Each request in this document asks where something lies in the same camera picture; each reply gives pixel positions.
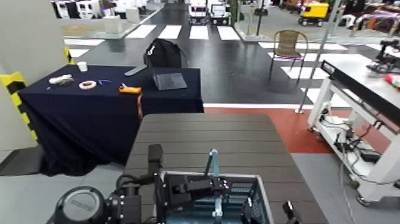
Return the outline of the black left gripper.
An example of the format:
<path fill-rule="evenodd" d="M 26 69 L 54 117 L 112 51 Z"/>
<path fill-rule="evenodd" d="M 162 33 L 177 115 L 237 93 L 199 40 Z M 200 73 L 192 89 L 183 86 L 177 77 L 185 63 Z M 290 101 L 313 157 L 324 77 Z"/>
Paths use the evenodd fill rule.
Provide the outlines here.
<path fill-rule="evenodd" d="M 213 176 L 208 176 L 210 167 Z M 222 196 L 230 191 L 227 179 L 220 175 L 218 151 L 212 148 L 208 155 L 204 175 L 166 173 L 162 181 L 162 204 L 191 204 L 196 200 L 213 197 L 215 219 L 223 217 Z M 242 206 L 242 223 L 252 224 L 252 201 L 248 197 Z"/>

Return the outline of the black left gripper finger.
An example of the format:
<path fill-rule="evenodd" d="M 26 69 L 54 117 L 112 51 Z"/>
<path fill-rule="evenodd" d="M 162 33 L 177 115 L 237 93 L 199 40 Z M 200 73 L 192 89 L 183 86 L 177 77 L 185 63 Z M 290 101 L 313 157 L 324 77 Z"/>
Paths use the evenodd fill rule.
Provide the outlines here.
<path fill-rule="evenodd" d="M 299 213 L 295 210 L 291 201 L 286 201 L 282 205 L 283 211 L 287 216 L 286 224 L 302 224 Z"/>

